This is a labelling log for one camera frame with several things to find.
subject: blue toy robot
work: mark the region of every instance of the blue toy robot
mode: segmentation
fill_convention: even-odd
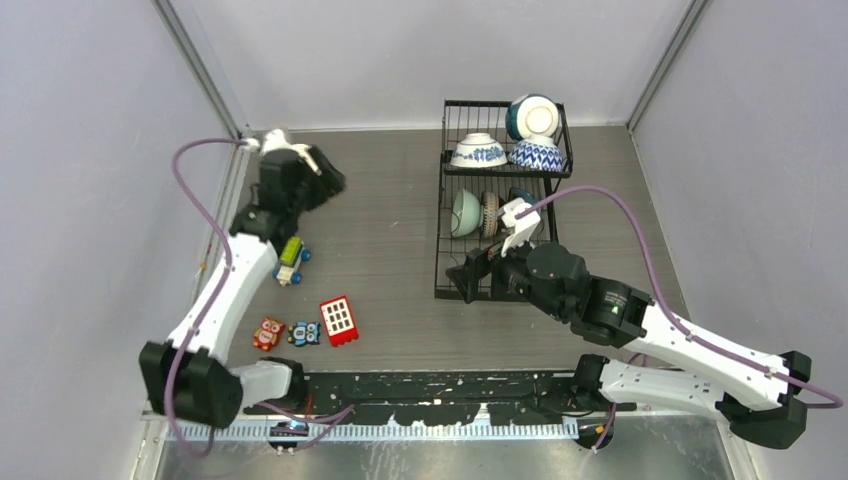
[[[289,327],[288,342],[295,347],[318,345],[320,343],[321,324],[318,322],[297,322]]]

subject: red toy block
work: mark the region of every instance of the red toy block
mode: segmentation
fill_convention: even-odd
[[[347,295],[327,300],[320,307],[327,337],[332,346],[338,347],[359,338],[359,330],[356,329],[356,321],[353,319],[353,310],[350,309]]]

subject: white bowl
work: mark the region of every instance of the white bowl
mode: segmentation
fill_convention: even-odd
[[[469,133],[456,145],[451,165],[463,168],[487,168],[506,164],[506,153],[488,133]]]
[[[530,135],[550,137],[559,126],[559,111],[550,98],[537,93],[517,98],[506,111],[506,131],[513,140]]]

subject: white wall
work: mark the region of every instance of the white wall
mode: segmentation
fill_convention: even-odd
[[[689,0],[174,3],[263,129],[431,128],[445,98],[527,92],[564,102],[573,125],[623,124]]]
[[[170,155],[223,135],[151,2],[0,7],[0,478],[127,478],[207,238]],[[187,157],[208,205],[229,155]]]
[[[636,132],[695,321],[811,355],[843,398],[846,19],[845,2],[715,0]],[[811,411],[790,450],[765,453],[769,478],[845,478],[846,431],[845,410]]]

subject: toy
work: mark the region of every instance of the toy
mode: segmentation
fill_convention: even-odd
[[[262,320],[262,325],[253,333],[253,346],[266,352],[270,351],[280,343],[280,332],[284,328],[286,326],[282,322],[271,317],[265,317],[265,320]]]
[[[332,346],[338,347],[359,338],[359,330],[356,329],[353,311],[346,295],[322,303],[321,316],[324,317],[327,337]]]
[[[321,324],[319,322],[297,322],[289,327],[288,342],[295,347],[318,345],[320,335]]]
[[[312,252],[303,248],[303,240],[300,237],[289,238],[283,248],[283,253],[280,254],[280,266],[274,271],[274,278],[282,286],[297,285],[302,278],[297,271],[300,262],[308,262],[310,258],[312,258]]]

